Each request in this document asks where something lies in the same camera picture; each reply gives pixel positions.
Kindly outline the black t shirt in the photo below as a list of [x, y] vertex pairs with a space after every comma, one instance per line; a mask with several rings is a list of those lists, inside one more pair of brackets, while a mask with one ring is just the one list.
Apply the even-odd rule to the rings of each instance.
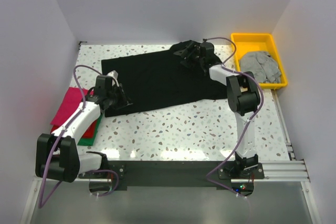
[[226, 99], [225, 85], [211, 80], [199, 67], [189, 69], [181, 64], [182, 58], [175, 52], [186, 46], [184, 41], [164, 51], [102, 60], [102, 73], [116, 71], [118, 82], [132, 102], [118, 110], [107, 109], [105, 116], [147, 112], [204, 99]]

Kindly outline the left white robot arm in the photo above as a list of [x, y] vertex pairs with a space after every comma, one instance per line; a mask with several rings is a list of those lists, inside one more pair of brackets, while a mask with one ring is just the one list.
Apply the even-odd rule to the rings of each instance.
[[36, 176], [70, 183], [86, 172], [91, 172], [97, 178], [108, 174], [106, 155], [99, 152], [79, 154], [77, 145], [88, 127], [105, 110], [118, 110], [131, 104], [115, 76], [115, 71], [97, 76], [93, 93], [85, 95], [70, 118], [53, 132], [39, 136]]

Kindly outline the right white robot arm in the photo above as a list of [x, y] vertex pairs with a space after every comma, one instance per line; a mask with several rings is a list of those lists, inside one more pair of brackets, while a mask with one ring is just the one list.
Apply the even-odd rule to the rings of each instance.
[[228, 69], [215, 55], [214, 45], [207, 39], [202, 43], [187, 41], [172, 46], [181, 57], [181, 64], [189, 69], [201, 69], [211, 80], [223, 84], [227, 90], [229, 108], [235, 115], [238, 141], [230, 156], [218, 165], [220, 175], [246, 178], [258, 168], [259, 157], [255, 148], [255, 117], [264, 104], [261, 87], [251, 72]]

